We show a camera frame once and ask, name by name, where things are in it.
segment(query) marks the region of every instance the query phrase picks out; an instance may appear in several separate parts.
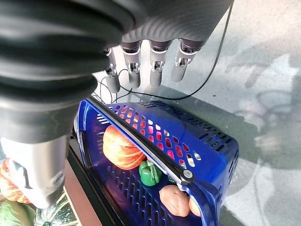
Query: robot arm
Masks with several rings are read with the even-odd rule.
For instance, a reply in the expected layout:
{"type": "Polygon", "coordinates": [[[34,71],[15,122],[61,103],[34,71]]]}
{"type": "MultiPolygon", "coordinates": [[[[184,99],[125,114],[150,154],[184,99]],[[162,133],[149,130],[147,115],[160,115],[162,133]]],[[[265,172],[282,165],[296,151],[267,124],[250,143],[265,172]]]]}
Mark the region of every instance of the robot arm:
{"type": "Polygon", "coordinates": [[[164,51],[181,39],[175,67],[182,72],[173,76],[179,81],[232,2],[0,1],[0,141],[13,182],[34,205],[46,208],[61,194],[73,118],[96,88],[91,73],[106,70],[109,86],[119,91],[110,48],[122,43],[130,82],[138,87],[140,42],[151,40],[152,83],[159,85],[164,51]]]}

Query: wire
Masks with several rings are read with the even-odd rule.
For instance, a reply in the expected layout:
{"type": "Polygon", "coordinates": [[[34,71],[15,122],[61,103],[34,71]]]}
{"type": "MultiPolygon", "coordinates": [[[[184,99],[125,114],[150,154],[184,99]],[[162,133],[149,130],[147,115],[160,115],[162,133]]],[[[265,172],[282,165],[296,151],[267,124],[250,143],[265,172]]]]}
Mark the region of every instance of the wire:
{"type": "MultiPolygon", "coordinates": [[[[154,95],[154,94],[149,94],[149,93],[140,93],[140,92],[135,92],[135,91],[132,91],[131,90],[128,90],[126,88],[124,88],[123,86],[121,86],[124,90],[128,91],[128,94],[130,93],[136,93],[136,94],[142,94],[142,95],[147,95],[147,96],[150,96],[150,97],[157,97],[157,98],[161,98],[161,99],[165,99],[165,100],[183,100],[183,99],[186,99],[194,94],[196,94],[197,92],[199,92],[205,85],[206,83],[208,82],[208,80],[210,79],[213,71],[215,70],[215,67],[216,67],[216,64],[217,64],[217,61],[220,57],[220,54],[221,54],[221,50],[222,50],[222,45],[223,45],[223,42],[224,42],[224,39],[225,39],[225,35],[226,35],[226,32],[227,32],[227,28],[228,28],[228,24],[229,24],[229,20],[230,20],[230,16],[231,16],[231,12],[232,12],[232,8],[233,8],[233,3],[231,4],[230,8],[229,8],[229,12],[228,12],[228,16],[227,16],[227,20],[226,20],[226,24],[225,24],[225,28],[224,28],[224,31],[223,31],[223,34],[222,34],[222,38],[221,38],[221,42],[220,42],[220,46],[218,48],[218,51],[217,51],[217,54],[216,54],[216,58],[215,58],[215,61],[214,61],[214,64],[212,66],[212,69],[209,73],[209,75],[207,76],[206,80],[203,82],[203,84],[197,89],[195,90],[193,93],[189,94],[189,95],[186,95],[186,96],[183,96],[183,97],[176,97],[176,98],[171,98],[171,97],[162,97],[162,96],[158,96],[158,95],[154,95]]],[[[127,69],[122,69],[119,73],[118,73],[118,77],[120,75],[120,73],[122,71],[127,71],[127,69]]]]}
{"type": "Polygon", "coordinates": [[[105,104],[105,102],[102,100],[102,86],[105,86],[106,88],[107,88],[107,90],[109,91],[109,93],[110,93],[110,96],[111,96],[111,103],[112,103],[112,100],[113,100],[113,96],[112,96],[112,93],[111,93],[111,91],[109,90],[109,87],[107,86],[107,85],[105,85],[105,84],[103,84],[103,80],[105,79],[105,77],[103,77],[102,79],[101,79],[101,81],[99,81],[97,78],[96,78],[96,80],[100,83],[100,87],[99,87],[99,98],[101,99],[101,101],[102,101],[102,103],[104,103],[105,104]]]}
{"type": "Polygon", "coordinates": [[[130,93],[132,93],[132,89],[133,89],[133,88],[131,88],[131,89],[128,91],[127,94],[125,94],[125,95],[123,95],[123,96],[120,96],[120,97],[116,98],[112,103],[114,103],[114,102],[117,103],[117,100],[118,100],[118,99],[120,99],[120,98],[122,98],[122,97],[126,97],[127,95],[129,95],[130,93]]]}

